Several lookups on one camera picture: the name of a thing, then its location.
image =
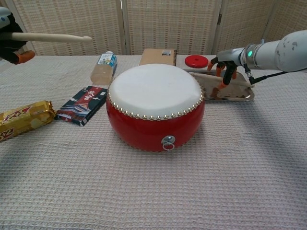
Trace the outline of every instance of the gold snack wrapper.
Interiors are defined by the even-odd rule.
[[[0,114],[0,141],[44,126],[56,113],[51,102],[40,101]]]

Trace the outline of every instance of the drumstick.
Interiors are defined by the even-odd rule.
[[[204,73],[189,72],[189,74],[191,74],[193,77],[199,77],[199,78],[202,78],[202,79],[205,79],[205,80],[213,80],[213,81],[219,81],[219,82],[221,82],[223,80],[223,78],[221,78],[221,77],[216,77],[216,76],[212,76],[212,75],[204,74]],[[250,83],[248,83],[246,81],[241,81],[241,80],[232,80],[232,81],[230,81],[230,84],[245,86],[245,87],[248,87],[248,88],[255,87],[255,85],[251,85]]]
[[[36,41],[36,42],[91,42],[88,36],[79,37],[68,34],[38,34],[38,33],[2,33],[0,40]]]

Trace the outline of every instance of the white tablecloth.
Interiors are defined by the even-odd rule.
[[[41,100],[59,109],[91,85],[97,58],[1,65],[0,111]],[[119,56],[116,76],[139,61]],[[184,56],[177,65],[187,68]],[[0,226],[307,229],[306,81],[282,75],[256,85],[251,102],[207,102],[197,134],[169,153],[127,146],[105,105],[84,127],[54,121],[0,142]]]

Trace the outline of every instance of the water bottle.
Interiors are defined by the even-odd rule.
[[[102,54],[91,75],[93,85],[109,85],[116,65],[117,57],[112,51]]]

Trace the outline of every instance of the drum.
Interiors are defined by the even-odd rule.
[[[127,144],[146,151],[170,151],[199,128],[204,96],[186,71],[166,64],[131,68],[109,86],[108,119]]]

